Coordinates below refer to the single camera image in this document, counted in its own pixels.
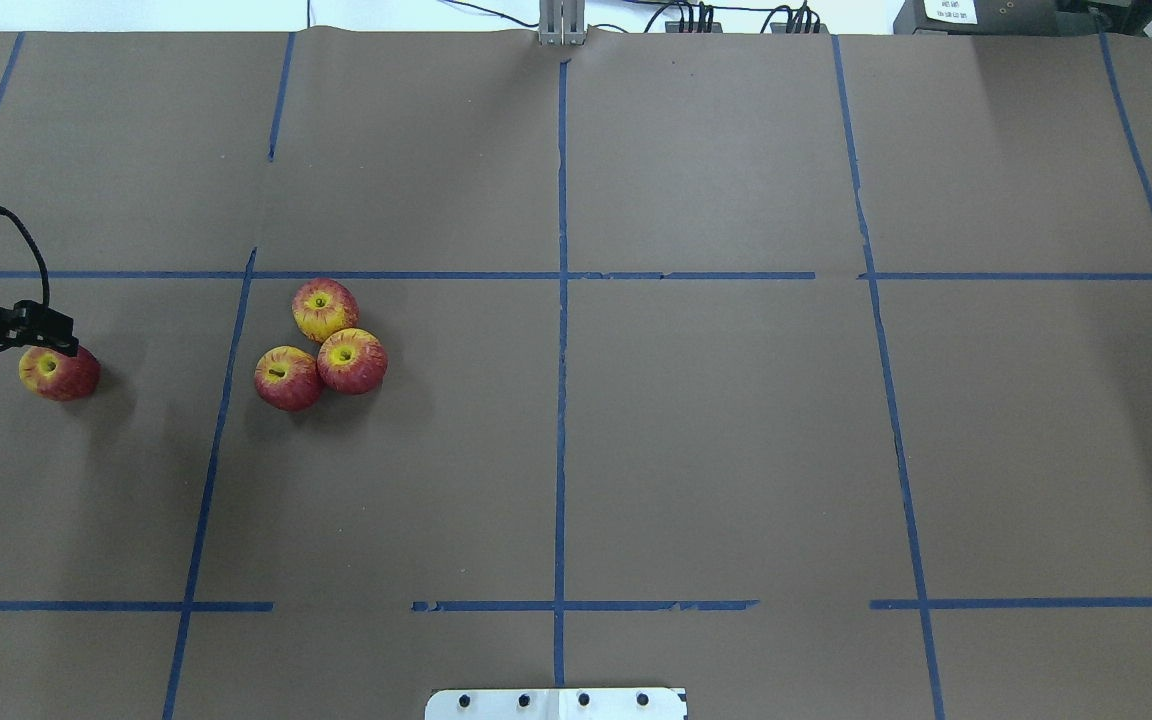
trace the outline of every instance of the yellow and red apple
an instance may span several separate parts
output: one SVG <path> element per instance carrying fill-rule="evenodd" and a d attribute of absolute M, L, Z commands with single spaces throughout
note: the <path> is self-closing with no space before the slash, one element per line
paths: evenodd
<path fill-rule="evenodd" d="M 100 361 L 82 346 L 76 357 L 61 355 L 50 347 L 31 347 L 20 356 L 17 372 L 20 381 L 35 395 L 65 402 L 96 392 Z"/>
<path fill-rule="evenodd" d="M 256 395 L 265 402 L 295 414 L 313 406 L 323 395 L 323 379 L 314 356 L 288 344 L 275 347 L 256 363 Z"/>
<path fill-rule="evenodd" d="M 366 331 L 338 331 L 319 348 L 319 376 L 326 386 L 346 395 L 362 395 L 379 386 L 388 365 L 389 355 Z"/>
<path fill-rule="evenodd" d="M 332 333 L 358 324 L 358 301 L 333 279 L 314 278 L 291 297 L 291 316 L 305 338 L 323 342 Z"/>

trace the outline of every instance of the pile of apples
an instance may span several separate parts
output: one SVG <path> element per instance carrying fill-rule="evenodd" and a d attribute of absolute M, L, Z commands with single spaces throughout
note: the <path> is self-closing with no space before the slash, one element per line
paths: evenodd
<path fill-rule="evenodd" d="M 305 338 L 321 343 L 317 357 L 283 344 L 256 363 L 256 393 L 262 400 L 297 414 L 313 406 L 323 388 L 362 395 L 379 386 L 389 356 L 374 334 L 355 327 L 358 301 L 329 278 L 301 286 L 291 300 L 291 318 Z"/>

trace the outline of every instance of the white metal bracket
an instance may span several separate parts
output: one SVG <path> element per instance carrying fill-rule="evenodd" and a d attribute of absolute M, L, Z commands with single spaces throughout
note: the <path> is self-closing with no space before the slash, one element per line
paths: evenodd
<path fill-rule="evenodd" d="M 520 691 L 439 691 L 425 720 L 687 720 L 677 688 L 563 688 Z"/>
<path fill-rule="evenodd" d="M 540 0 L 540 45 L 585 45 L 585 0 Z"/>

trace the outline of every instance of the apple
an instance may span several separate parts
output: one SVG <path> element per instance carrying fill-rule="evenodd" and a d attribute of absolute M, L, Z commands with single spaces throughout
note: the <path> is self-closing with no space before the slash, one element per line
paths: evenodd
<path fill-rule="evenodd" d="M 262 355 L 253 379 L 256 395 L 288 414 L 305 410 L 323 395 L 323 379 L 314 367 L 314 356 L 300 347 L 283 344 Z"/>
<path fill-rule="evenodd" d="M 379 386 L 388 365 L 389 355 L 366 331 L 338 331 L 319 348 L 319 376 L 326 386 L 346 395 L 362 395 Z"/>
<path fill-rule="evenodd" d="M 20 356 L 20 381 L 40 397 L 65 402 L 86 397 L 100 381 L 100 361 L 86 347 L 78 355 L 61 355 L 50 347 L 31 347 Z"/>
<path fill-rule="evenodd" d="M 323 342 L 332 333 L 358 324 L 358 301 L 333 279 L 314 278 L 291 297 L 291 316 L 305 338 Z"/>

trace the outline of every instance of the red apple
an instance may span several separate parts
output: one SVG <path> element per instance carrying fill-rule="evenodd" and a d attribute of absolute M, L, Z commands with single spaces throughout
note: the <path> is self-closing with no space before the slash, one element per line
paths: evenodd
<path fill-rule="evenodd" d="M 256 395 L 295 414 L 313 406 L 323 395 L 323 379 L 314 367 L 314 356 L 300 347 L 283 344 L 262 355 L 256 363 Z"/>
<path fill-rule="evenodd" d="M 389 356 L 374 334 L 346 328 L 332 334 L 319 348 L 319 374 L 329 388 L 362 395 L 385 378 Z"/>
<path fill-rule="evenodd" d="M 358 301 L 343 285 L 314 278 L 301 286 L 291 300 L 291 316 L 305 338 L 323 342 L 332 333 L 358 324 Z"/>
<path fill-rule="evenodd" d="M 60 402 L 86 397 L 100 381 L 100 361 L 86 347 L 78 355 L 61 355 L 50 347 L 31 347 L 20 356 L 20 381 L 35 395 Z"/>

